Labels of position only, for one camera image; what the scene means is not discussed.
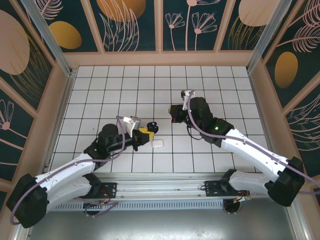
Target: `yellow object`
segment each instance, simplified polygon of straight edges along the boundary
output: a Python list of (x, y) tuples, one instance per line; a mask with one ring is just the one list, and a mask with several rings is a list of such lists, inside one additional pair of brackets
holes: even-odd
[(81, 35), (70, 23), (55, 21), (50, 24), (49, 28), (59, 46), (65, 49), (76, 49), (81, 46)]
[(11, 75), (21, 74), (30, 57), (28, 35), (10, 14), (0, 10), (0, 69)]
[(285, 89), (294, 81), (298, 71), (298, 59), (292, 52), (282, 53), (275, 64), (274, 78), (276, 84)]
[(133, 11), (135, 18), (139, 18), (146, 9), (146, 0), (96, 0), (96, 2), (104, 15), (117, 22), (128, 22), (131, 19), (125, 18), (126, 8), (128, 14), (130, 10)]
[(240, 20), (247, 26), (264, 26), (269, 22), (278, 3), (279, 0), (241, 0), (239, 5)]
[(142, 132), (143, 134), (149, 134), (149, 141), (151, 141), (155, 135), (153, 131), (148, 131), (147, 127), (139, 127), (139, 131)]

